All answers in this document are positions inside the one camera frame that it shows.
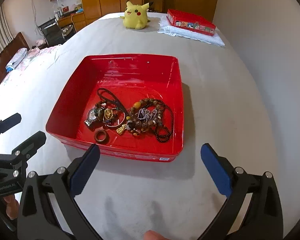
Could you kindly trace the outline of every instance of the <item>screw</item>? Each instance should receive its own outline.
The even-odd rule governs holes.
[[[236,171],[237,174],[243,174],[244,169],[241,168],[241,167],[236,167],[236,168],[235,168],[235,171]]]
[[[35,176],[35,171],[30,171],[28,176],[29,178],[33,178]]]
[[[56,171],[59,174],[63,174],[65,172],[65,168],[64,167],[59,167]]]
[[[266,175],[266,177],[269,178],[269,179],[272,178],[272,173],[271,173],[270,171],[266,171],[266,172],[265,172],[265,175]]]

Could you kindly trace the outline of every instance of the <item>jewelry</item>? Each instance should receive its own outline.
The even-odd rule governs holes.
[[[109,108],[105,109],[105,115],[103,117],[103,120],[106,119],[106,120],[109,121],[112,118],[113,118],[113,111],[112,111],[112,109],[109,109]]]
[[[155,108],[150,112],[147,108],[151,106],[155,106]],[[162,123],[163,111],[166,108],[171,114],[171,130]],[[154,98],[142,99],[139,101],[139,104],[133,104],[133,107],[130,108],[129,116],[133,122],[132,133],[139,131],[139,129],[141,129],[141,132],[151,130],[159,142],[166,142],[170,139],[173,132],[173,112],[162,100]],[[166,130],[167,134],[159,134],[161,129]]]
[[[143,121],[148,121],[151,118],[150,115],[150,110],[146,109],[146,108],[142,108],[139,110],[138,112],[138,119]]]
[[[118,133],[118,135],[122,135],[124,130],[126,129],[126,124],[124,123],[120,128],[118,128],[116,131]]]
[[[97,120],[97,117],[94,114],[94,109],[91,109],[88,113],[88,118],[87,118],[87,120],[84,121],[84,123],[88,127],[90,127],[93,124],[93,122],[95,122],[96,120]]]
[[[104,138],[102,140],[98,139],[98,135],[99,134],[104,134]],[[108,140],[109,136],[108,136],[108,133],[103,130],[103,129],[100,129],[98,131],[96,131],[96,133],[94,134],[94,139],[98,142],[98,143],[106,143],[106,141]]]
[[[113,99],[106,98],[104,96],[105,93],[111,95]],[[101,102],[116,106],[116,108],[113,109],[107,109],[105,107],[103,108],[103,120],[106,126],[117,127],[122,125],[125,119],[127,120],[126,124],[123,124],[116,130],[119,135],[122,135],[124,130],[129,130],[134,136],[138,136],[142,132],[151,131],[155,134],[159,142],[166,142],[170,139],[170,136],[173,133],[173,112],[171,108],[162,100],[154,98],[142,99],[139,102],[134,103],[133,107],[131,107],[130,111],[128,112],[120,100],[108,89],[99,88],[97,90],[97,94],[103,100]],[[150,111],[148,108],[153,106],[154,109]],[[171,130],[169,130],[167,126],[163,125],[162,122],[162,115],[165,109],[168,109],[171,114]],[[108,124],[113,120],[115,115],[113,110],[122,111],[125,119],[123,119],[122,122],[116,126],[109,126]],[[161,129],[164,129],[167,133],[159,134]]]
[[[112,123],[114,121],[114,118],[118,116],[118,114],[115,114],[114,111],[118,111],[117,108],[112,108],[112,109],[105,109],[105,115],[103,117],[103,122],[104,124],[107,126],[107,127],[110,127],[110,128],[116,128],[120,125],[122,125],[122,123],[124,122],[124,120],[126,119],[126,114],[124,114],[124,117],[122,119],[121,122],[119,122],[119,119],[118,119],[118,124],[116,125],[109,125],[109,123]]]

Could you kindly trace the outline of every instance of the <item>cable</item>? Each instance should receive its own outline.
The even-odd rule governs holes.
[[[73,23],[73,27],[74,27],[75,33],[77,33],[77,29],[75,28],[75,25],[74,25],[74,22],[73,22],[73,15],[74,14],[71,15],[71,22]]]
[[[39,26],[37,25],[37,10],[35,9],[35,5],[34,5],[34,1],[31,0],[31,6],[32,6],[32,12],[33,12],[33,17],[34,17],[34,24],[36,26],[35,28],[35,33],[44,37],[43,33],[41,32],[41,30],[39,29]]]

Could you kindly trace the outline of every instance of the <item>black cord necklace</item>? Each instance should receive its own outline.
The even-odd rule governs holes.
[[[105,93],[108,93],[109,95],[111,95],[111,96],[114,98],[114,100],[108,99],[108,98],[106,98],[105,96],[101,95],[100,91],[101,91],[101,92],[103,91],[103,92],[105,92]],[[119,100],[119,99],[118,99],[118,98],[117,98],[110,90],[108,90],[108,89],[106,89],[106,88],[99,88],[99,89],[97,90],[97,94],[98,94],[98,96],[99,96],[100,98],[102,98],[106,103],[110,103],[110,104],[115,105],[115,106],[118,108],[118,110],[124,112],[124,113],[126,114],[126,116],[129,115],[129,113],[128,113],[128,111],[126,110],[126,108],[124,107],[124,105],[120,102],[120,100]]]

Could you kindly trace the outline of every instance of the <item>wooden bed frame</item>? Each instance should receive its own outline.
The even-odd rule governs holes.
[[[27,48],[29,50],[29,46],[22,33],[18,33],[13,41],[11,41],[0,53],[0,84],[7,75],[5,66],[20,48]]]

